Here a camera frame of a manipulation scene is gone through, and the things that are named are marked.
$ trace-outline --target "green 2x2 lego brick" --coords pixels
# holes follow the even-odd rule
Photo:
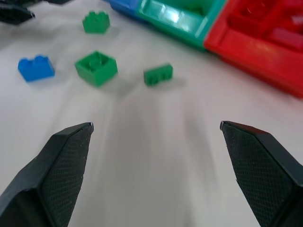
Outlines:
[[[115,59],[98,51],[75,63],[78,75],[97,87],[113,78],[118,73]]]
[[[82,23],[86,33],[104,34],[110,25],[108,14],[105,12],[90,12]]]
[[[144,82],[147,86],[152,87],[160,82],[171,80],[173,67],[170,64],[147,70],[144,72]]]

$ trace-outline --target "textured gripper pad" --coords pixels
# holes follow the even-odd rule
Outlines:
[[[42,183],[42,196],[57,227],[67,227],[83,181],[91,127],[72,135]]]
[[[292,212],[286,217],[278,227],[302,227],[303,226],[303,197],[292,209]]]
[[[227,124],[221,129],[247,202],[261,227],[271,226],[292,193],[292,180],[254,135]]]

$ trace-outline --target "black object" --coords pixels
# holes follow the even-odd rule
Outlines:
[[[303,166],[268,132],[233,122],[220,128],[261,227],[303,227]]]
[[[33,12],[29,11],[27,7],[32,6],[42,0],[0,0],[0,21],[19,25],[23,22],[34,18]],[[46,0],[49,3],[62,5],[71,0]]]
[[[67,227],[85,170],[91,123],[54,134],[0,196],[1,227]]]

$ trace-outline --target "lego brick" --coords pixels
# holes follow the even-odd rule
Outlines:
[[[163,65],[144,72],[144,82],[147,86],[152,87],[161,82],[172,79],[173,67],[170,64]]]
[[[205,47],[252,76],[302,98],[302,31],[302,0],[229,0]]]
[[[75,63],[78,75],[97,87],[113,78],[118,73],[115,59],[98,51]]]
[[[90,12],[82,23],[86,33],[104,34],[110,26],[109,16],[105,12]]]
[[[18,64],[18,70],[27,82],[38,79],[53,77],[55,71],[48,57],[42,55],[36,56],[34,59],[21,59]]]
[[[157,29],[203,49],[225,0],[141,0],[137,14]]]

